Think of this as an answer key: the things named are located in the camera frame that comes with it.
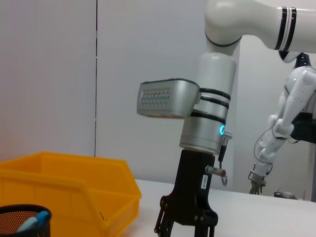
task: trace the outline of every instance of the white table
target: white table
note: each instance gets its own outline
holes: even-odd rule
[[[172,184],[137,180],[142,192],[139,217],[122,237],[157,237],[160,198]],[[210,190],[209,204],[219,221],[216,237],[316,237],[316,203]],[[194,228],[174,223],[172,237],[194,237]]]

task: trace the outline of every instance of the label sticker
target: label sticker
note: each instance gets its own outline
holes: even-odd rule
[[[204,174],[202,178],[201,189],[206,189],[207,179],[208,179],[208,176]]]

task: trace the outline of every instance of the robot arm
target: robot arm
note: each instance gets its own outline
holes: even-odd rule
[[[268,130],[262,136],[259,153],[255,154],[251,194],[265,185],[265,176],[269,174],[276,158],[276,152],[293,132],[293,120],[304,108],[316,90],[316,70],[311,67],[295,68],[286,80],[284,90],[279,98],[278,110],[268,119]]]
[[[253,0],[209,0],[205,13],[209,52],[200,57],[194,81],[170,79],[141,84],[137,113],[184,119],[180,139],[184,149],[174,189],[160,200],[154,230],[158,236],[169,237],[174,222],[195,226],[195,237],[207,237],[208,232],[214,236],[218,216],[208,204],[209,171],[213,170],[214,155],[225,145],[224,128],[237,67],[232,54],[241,37],[255,35],[270,49],[315,53],[315,25],[315,10],[277,8]],[[313,93],[315,74],[306,70],[300,75],[271,118],[273,134],[265,134],[261,144],[262,160],[254,171],[258,176],[269,169],[264,162],[273,162],[275,152],[293,130],[293,119]]]

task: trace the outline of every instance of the yellow plastic bin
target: yellow plastic bin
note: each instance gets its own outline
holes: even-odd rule
[[[123,160],[38,153],[0,162],[0,206],[47,207],[52,237],[117,237],[140,198]]]

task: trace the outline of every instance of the black mesh cup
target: black mesh cup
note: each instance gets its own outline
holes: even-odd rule
[[[41,211],[49,213],[49,219],[44,225],[16,232],[27,219]],[[50,237],[50,219],[50,210],[43,206],[21,204],[0,207],[0,237]]]

